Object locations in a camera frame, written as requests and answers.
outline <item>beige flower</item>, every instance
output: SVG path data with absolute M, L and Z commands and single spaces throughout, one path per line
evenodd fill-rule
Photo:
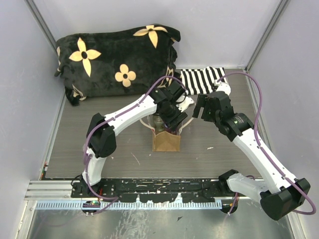
M 156 31 L 167 32 L 167 30 L 162 26 L 154 27 L 154 25 L 149 25 L 149 26 L 146 26 L 145 29 L 141 29 L 141 30 L 138 30 L 137 32 L 135 32 L 133 34 L 133 36 L 144 36 L 146 34 L 149 34 L 149 38 L 150 38 L 153 46 L 156 48 L 158 45 L 158 40 L 159 40 L 158 34 L 156 33 Z
M 83 95 L 81 91 L 79 91 L 73 84 L 73 97 L 81 96 L 80 100 L 83 101 L 86 99 L 86 96 Z
M 136 74 L 134 71 L 129 71 L 129 67 L 125 64 L 120 66 L 120 72 L 115 74 L 115 80 L 122 82 L 123 86 L 131 86 L 131 81 L 135 80 Z
M 58 53 L 58 62 L 59 62 L 59 66 L 58 66 L 58 71 L 60 71 L 60 69 L 59 69 L 59 67 L 60 67 L 60 64 L 61 64 L 61 62 L 60 62 L 60 47 L 58 46 L 58 48 L 56 49 L 56 53 Z
M 79 37 L 78 39 L 78 47 L 79 51 L 75 51 L 69 57 L 72 61 L 82 61 L 84 70 L 88 76 L 91 76 L 91 63 L 90 60 L 94 60 L 95 58 L 101 55 L 97 50 L 86 50 L 85 42 Z
M 173 76 L 174 75 L 174 68 L 170 68 L 169 66 L 167 66 L 167 70 L 166 70 L 166 76 Z M 163 79 L 160 83 L 160 85 L 158 86 L 158 88 L 163 88 L 166 87 L 166 82 L 168 82 L 168 86 L 170 86 L 172 78 L 166 77 L 165 79 Z

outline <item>black and white striped fabric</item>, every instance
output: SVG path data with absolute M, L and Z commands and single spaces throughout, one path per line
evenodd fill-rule
M 217 80 L 225 75 L 224 68 L 206 67 L 204 69 L 182 69 L 181 81 L 188 95 L 209 94 L 216 90 Z

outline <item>white wall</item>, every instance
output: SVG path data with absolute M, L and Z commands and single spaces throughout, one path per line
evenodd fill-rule
M 22 0 L 0 1 L 0 238 L 13 238 L 63 95 L 57 57 Z
M 319 1 L 291 1 L 251 74 L 264 95 L 263 119 L 276 155 L 311 184 L 319 207 Z M 310 211 L 307 202 L 302 207 Z M 301 216 L 318 238 L 319 213 Z
M 181 31 L 179 67 L 247 65 L 280 0 L 34 0 L 55 39 L 161 23 Z

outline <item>floral blanket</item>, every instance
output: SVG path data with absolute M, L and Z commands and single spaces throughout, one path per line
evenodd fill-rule
M 65 94 L 72 105 L 87 97 L 144 94 L 174 75 L 180 32 L 159 24 L 110 33 L 79 33 L 56 43 Z M 167 78 L 158 86 L 170 84 Z

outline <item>white scrap on table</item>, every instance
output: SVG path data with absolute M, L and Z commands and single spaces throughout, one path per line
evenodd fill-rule
M 140 162 L 139 162 L 139 160 L 135 157 L 135 155 L 133 154 L 133 153 L 131 153 L 132 155 L 133 155 L 133 157 L 136 159 L 136 161 L 139 163 L 139 165 L 140 165 Z

